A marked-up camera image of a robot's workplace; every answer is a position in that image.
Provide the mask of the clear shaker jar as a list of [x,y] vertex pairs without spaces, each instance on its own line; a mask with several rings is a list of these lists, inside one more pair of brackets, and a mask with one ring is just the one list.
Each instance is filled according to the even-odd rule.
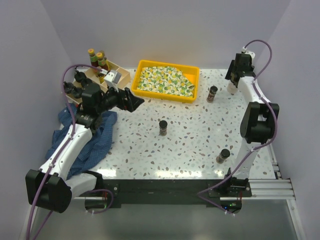
[[238,88],[232,82],[230,82],[227,86],[227,91],[230,94],[235,94],[238,91]]
[[71,94],[75,99],[80,99],[82,97],[83,89],[80,87],[75,87],[71,90]]
[[77,83],[81,83],[83,80],[85,80],[87,76],[85,75],[84,72],[80,72],[78,70],[75,71],[74,73],[74,79]]
[[63,90],[66,95],[71,94],[74,88],[75,86],[73,85],[72,82],[66,82],[66,81],[63,82]]

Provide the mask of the dark spice jar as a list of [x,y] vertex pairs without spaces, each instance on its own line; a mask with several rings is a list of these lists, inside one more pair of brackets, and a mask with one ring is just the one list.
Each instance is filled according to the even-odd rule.
[[161,120],[159,122],[159,134],[165,136],[167,134],[168,123],[166,120]]

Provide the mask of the red sauce bottle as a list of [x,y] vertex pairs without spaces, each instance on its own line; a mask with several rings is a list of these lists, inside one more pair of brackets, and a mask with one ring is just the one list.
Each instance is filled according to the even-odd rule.
[[105,54],[103,52],[98,52],[96,54],[97,60],[98,60],[98,65],[106,70],[107,72],[110,71],[109,65],[107,64],[107,59],[105,57]]

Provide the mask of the green-label sauce bottle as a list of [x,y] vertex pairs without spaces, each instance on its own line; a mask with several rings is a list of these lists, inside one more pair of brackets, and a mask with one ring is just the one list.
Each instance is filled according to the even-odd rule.
[[98,63],[98,58],[96,56],[96,53],[94,51],[93,48],[89,48],[87,50],[88,54],[89,54],[89,58],[90,58],[90,63],[93,67],[98,67],[99,66],[99,63]]

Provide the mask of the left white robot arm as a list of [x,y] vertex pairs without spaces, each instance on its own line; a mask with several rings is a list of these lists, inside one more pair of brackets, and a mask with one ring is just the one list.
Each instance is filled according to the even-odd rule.
[[75,197],[86,192],[99,196],[104,190],[102,176],[87,170],[68,179],[71,166],[98,130],[104,112],[117,107],[132,113],[144,103],[127,87],[110,87],[103,92],[97,83],[86,85],[81,98],[80,107],[72,115],[72,125],[58,148],[38,170],[31,169],[25,176],[28,202],[33,208],[63,213]]

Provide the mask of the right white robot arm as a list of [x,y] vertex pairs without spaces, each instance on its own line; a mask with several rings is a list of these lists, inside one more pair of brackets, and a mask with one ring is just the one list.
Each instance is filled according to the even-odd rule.
[[228,169],[223,184],[216,188],[221,197],[251,196],[249,175],[261,148],[276,135],[280,107],[265,97],[254,73],[255,54],[242,50],[231,61],[225,76],[240,90],[247,108],[240,123],[242,142],[235,163]]

